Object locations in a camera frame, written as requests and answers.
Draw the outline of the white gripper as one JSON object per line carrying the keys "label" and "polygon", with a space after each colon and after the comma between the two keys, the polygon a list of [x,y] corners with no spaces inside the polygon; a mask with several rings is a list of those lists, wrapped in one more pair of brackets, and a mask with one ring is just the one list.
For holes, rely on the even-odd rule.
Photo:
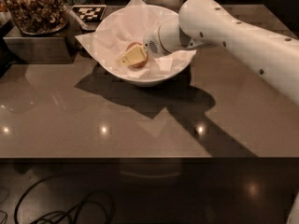
{"label": "white gripper", "polygon": [[160,44],[159,28],[148,30],[143,37],[143,45],[130,44],[127,50],[117,59],[119,65],[132,66],[135,68],[143,67],[148,61],[148,54],[154,58],[164,55]]}

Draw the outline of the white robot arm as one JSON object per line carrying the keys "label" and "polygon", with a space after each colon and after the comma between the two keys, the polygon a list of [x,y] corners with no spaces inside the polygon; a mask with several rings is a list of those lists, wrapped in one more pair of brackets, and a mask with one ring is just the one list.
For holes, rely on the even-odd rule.
{"label": "white robot arm", "polygon": [[[186,1],[178,18],[162,23],[151,40],[163,54],[221,46],[267,82],[269,95],[287,97],[284,113],[298,106],[297,41],[239,21],[214,0]],[[298,222],[298,202],[286,203],[281,193],[298,187],[298,131],[282,124],[281,113],[265,122],[277,130],[249,150],[208,118],[215,100],[189,82],[167,82],[147,94],[209,154],[169,159],[182,168],[183,182],[170,200],[157,201],[163,217],[180,224]]]}

